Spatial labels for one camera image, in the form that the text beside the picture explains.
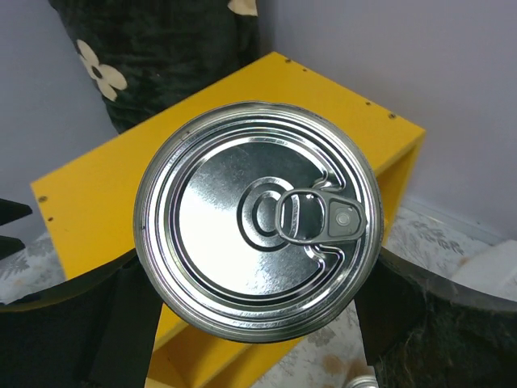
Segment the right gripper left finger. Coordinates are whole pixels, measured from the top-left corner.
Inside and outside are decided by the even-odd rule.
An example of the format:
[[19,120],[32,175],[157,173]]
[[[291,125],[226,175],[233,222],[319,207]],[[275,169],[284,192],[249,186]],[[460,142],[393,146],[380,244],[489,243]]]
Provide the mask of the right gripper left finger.
[[162,300],[131,250],[1,306],[3,387],[142,387]]

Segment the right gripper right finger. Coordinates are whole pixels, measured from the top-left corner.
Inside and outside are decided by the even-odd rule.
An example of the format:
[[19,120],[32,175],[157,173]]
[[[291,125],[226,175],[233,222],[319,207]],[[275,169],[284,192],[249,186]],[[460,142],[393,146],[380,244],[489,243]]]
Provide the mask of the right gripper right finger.
[[514,387],[516,304],[382,249],[355,295],[381,387]]

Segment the blue soup can top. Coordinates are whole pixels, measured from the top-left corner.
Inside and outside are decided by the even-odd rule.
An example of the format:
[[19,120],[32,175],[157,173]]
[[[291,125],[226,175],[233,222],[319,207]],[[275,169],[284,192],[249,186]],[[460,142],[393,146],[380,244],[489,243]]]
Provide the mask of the blue soup can top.
[[350,304],[380,253],[375,174],[335,124],[285,103],[205,112],[151,159],[133,216],[159,297],[202,331],[293,340]]

